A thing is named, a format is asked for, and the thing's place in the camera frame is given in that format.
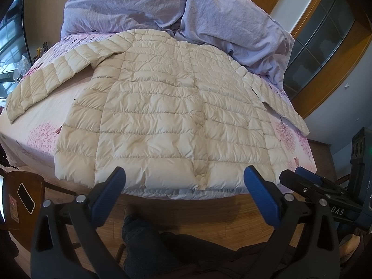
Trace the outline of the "white smartphone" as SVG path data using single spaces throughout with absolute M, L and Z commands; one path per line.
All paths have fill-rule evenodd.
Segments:
M 27 210 L 27 212 L 30 215 L 32 215 L 36 204 L 35 204 L 34 200 L 32 199 L 32 197 L 30 196 L 27 189 L 25 188 L 25 185 L 23 183 L 20 183 L 20 185 L 18 187 L 18 190 L 17 190 L 17 194 L 18 194 L 22 204 L 25 206 L 25 209 Z

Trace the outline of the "wooden glass cabinet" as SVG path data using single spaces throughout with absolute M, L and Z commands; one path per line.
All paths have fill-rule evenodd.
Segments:
M 295 39 L 284 89 L 306 118 L 348 77 L 371 43 L 357 0 L 252 0 Z

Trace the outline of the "lavender crumpled duvet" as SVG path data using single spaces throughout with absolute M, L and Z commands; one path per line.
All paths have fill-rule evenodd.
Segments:
M 61 35 L 154 29 L 209 44 L 282 88 L 294 38 L 251 0 L 67 0 Z

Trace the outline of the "brown wooden chair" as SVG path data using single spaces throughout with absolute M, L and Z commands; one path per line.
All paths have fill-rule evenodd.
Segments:
M 38 214 L 45 200 L 45 190 L 48 188 L 72 196 L 75 196 L 76 193 L 48 183 L 42 176 L 26 171 L 11 171 L 7 173 L 2 169 L 1 179 L 1 204 L 3 208 L 1 228 L 10 231 L 17 242 L 27 251 L 30 251 Z M 32 215 L 27 212 L 17 194 L 20 183 L 25 185 L 36 204 Z

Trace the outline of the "dark trouser leg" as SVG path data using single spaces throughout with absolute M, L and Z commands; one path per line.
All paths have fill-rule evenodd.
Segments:
M 129 278 L 241 278 L 267 245 L 233 251 L 194 236 L 163 232 L 132 205 L 124 210 L 122 239 Z

